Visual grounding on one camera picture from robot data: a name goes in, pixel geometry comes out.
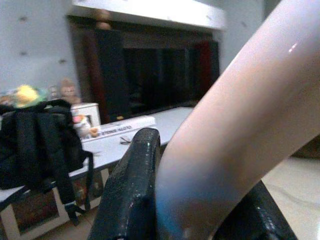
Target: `yellow toy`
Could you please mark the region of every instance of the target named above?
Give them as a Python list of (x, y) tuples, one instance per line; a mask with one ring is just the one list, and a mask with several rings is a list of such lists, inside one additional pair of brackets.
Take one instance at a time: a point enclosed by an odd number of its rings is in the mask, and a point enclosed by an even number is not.
[(21, 85), (15, 93), (15, 107), (26, 108), (43, 101), (44, 98), (38, 91), (29, 85)]

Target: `shelf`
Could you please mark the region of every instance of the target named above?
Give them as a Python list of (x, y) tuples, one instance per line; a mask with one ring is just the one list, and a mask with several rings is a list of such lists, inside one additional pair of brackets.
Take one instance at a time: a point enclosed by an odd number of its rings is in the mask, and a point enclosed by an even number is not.
[(113, 21), (170, 27), (199, 32), (226, 28), (226, 14), (194, 0), (70, 0), (69, 15), (92, 17), (105, 9)]

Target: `black backpack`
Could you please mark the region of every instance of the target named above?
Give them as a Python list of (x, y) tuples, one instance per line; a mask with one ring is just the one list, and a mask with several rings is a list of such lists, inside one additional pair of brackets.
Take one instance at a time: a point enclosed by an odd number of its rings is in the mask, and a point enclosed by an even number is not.
[(46, 193), (56, 185), (70, 220), (77, 225), (76, 212), (86, 211), (75, 205), (69, 172), (82, 168), (88, 158), (84, 206), (89, 210), (94, 162), (93, 154), (82, 148), (70, 110), (71, 105), (60, 99), (26, 108), (0, 105), (0, 189), (25, 185)]

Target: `white box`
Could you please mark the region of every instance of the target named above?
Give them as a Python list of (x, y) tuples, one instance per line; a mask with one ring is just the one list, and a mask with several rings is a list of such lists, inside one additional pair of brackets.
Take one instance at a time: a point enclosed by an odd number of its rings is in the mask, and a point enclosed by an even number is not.
[(126, 132), (131, 132), (133, 130), (142, 129), (149, 126), (156, 125), (156, 119), (153, 116), (137, 116), (121, 121), (115, 121), (108, 124), (101, 125), (98, 130), (97, 137), (91, 137), (87, 135), (86, 137), (80, 138), (81, 142), (89, 142), (97, 139), (102, 139), (110, 137), (117, 134), (122, 134)]
[(89, 121), (91, 122), (92, 127), (97, 127), (101, 125), (98, 103), (73, 104), (71, 107), (71, 112), (73, 116), (87, 116)]

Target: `teddy bear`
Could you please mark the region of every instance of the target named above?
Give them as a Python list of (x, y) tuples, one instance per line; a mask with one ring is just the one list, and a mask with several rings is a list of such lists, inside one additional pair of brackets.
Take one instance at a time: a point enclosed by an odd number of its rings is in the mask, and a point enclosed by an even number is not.
[(76, 85), (69, 79), (64, 78), (61, 81), (61, 99), (69, 102), (70, 104), (79, 104), (80, 97), (76, 95)]

